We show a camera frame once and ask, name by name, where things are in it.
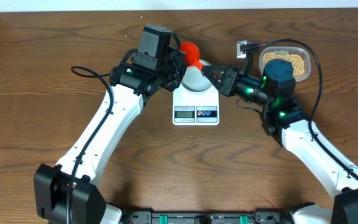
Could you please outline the red plastic measuring scoop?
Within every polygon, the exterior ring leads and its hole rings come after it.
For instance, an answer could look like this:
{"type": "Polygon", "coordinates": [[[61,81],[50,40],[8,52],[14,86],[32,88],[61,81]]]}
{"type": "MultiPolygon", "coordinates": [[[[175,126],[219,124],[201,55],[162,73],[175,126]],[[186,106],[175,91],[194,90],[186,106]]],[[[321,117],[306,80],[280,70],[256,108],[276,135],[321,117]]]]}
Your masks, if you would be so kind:
{"type": "Polygon", "coordinates": [[[181,44],[180,50],[185,53],[185,62],[189,67],[195,67],[202,71],[204,65],[200,62],[201,52],[196,44],[184,42],[181,44]]]}

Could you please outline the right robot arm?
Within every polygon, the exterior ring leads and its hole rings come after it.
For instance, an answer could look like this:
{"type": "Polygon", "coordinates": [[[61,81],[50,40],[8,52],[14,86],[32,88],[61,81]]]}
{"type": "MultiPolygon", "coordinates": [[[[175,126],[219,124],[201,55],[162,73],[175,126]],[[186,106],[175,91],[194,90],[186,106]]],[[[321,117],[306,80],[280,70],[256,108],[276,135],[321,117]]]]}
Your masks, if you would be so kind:
{"type": "Polygon", "coordinates": [[[280,223],[358,223],[358,167],[324,137],[294,99],[290,62],[269,61],[261,79],[225,65],[204,65],[201,73],[220,94],[262,106],[259,116],[266,134],[296,155],[334,201],[332,209],[309,202],[298,205],[283,213],[280,223]]]}

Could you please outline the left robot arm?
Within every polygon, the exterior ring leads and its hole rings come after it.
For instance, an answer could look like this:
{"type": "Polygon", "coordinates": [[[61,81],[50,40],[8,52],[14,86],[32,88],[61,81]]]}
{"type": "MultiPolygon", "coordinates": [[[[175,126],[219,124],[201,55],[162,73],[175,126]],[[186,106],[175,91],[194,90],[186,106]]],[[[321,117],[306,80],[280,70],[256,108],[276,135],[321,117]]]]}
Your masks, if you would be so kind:
{"type": "Polygon", "coordinates": [[[187,63],[177,35],[145,25],[138,48],[128,50],[109,79],[88,69],[106,88],[96,114],[71,149],[34,174],[37,215],[49,223],[119,223],[122,210],[107,203],[98,187],[122,135],[160,88],[180,86],[187,63]]]}

